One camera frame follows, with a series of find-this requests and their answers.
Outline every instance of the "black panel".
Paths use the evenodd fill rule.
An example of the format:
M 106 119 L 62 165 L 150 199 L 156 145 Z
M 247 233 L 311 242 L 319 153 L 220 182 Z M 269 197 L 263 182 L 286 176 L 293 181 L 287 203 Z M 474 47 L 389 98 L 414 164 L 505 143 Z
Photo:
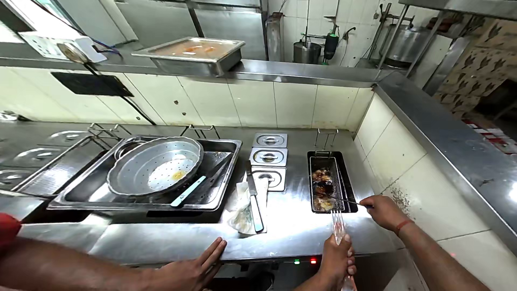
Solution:
M 51 74 L 61 82 L 61 84 L 76 94 L 134 97 L 115 76 L 94 76 L 92 74 L 65 72 L 52 72 Z

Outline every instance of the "red sleeve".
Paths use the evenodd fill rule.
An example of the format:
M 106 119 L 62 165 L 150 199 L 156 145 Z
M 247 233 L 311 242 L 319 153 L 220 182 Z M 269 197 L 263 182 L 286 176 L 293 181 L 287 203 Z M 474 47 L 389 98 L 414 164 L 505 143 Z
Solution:
M 8 214 L 0 213 L 0 249 L 13 242 L 22 228 L 21 223 Z

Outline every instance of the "stainless steel shelf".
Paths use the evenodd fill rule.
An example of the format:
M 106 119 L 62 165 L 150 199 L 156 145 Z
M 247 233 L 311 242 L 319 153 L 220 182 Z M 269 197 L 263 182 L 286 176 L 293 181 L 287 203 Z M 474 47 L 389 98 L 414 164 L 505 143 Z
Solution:
M 399 0 L 400 4 L 479 14 L 495 18 L 517 20 L 517 1 L 510 0 Z

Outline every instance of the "knife handle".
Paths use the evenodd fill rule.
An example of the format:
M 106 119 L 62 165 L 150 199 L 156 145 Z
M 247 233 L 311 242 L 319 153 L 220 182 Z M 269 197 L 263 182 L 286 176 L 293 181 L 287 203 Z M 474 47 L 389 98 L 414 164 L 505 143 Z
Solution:
M 255 195 L 250 196 L 251 204 L 251 215 L 253 216 L 253 224 L 255 225 L 255 232 L 259 232 L 264 229 L 262 225 L 262 219 L 260 217 L 259 205 L 257 204 L 257 198 Z
M 206 176 L 201 176 L 197 181 L 192 183 L 190 187 L 188 187 L 181 195 L 178 196 L 178 198 L 174 199 L 174 201 L 171 203 L 172 207 L 178 207 L 185 199 L 187 199 L 187 196 L 190 195 L 198 186 L 201 184 L 201 182 L 205 181 Z

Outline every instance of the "kitchen towel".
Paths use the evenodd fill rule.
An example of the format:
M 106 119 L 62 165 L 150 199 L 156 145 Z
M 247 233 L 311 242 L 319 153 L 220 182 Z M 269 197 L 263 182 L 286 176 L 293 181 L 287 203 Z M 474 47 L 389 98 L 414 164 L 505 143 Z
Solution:
M 257 190 L 257 204 L 261 214 L 264 230 L 260 233 L 267 232 L 267 189 L 269 186 L 268 179 L 255 179 L 255 187 Z M 236 184 L 236 189 L 231 194 L 225 211 L 230 213 L 227 223 L 238 232 L 246 235 L 256 235 L 251 215 L 250 192 L 248 190 L 248 182 Z

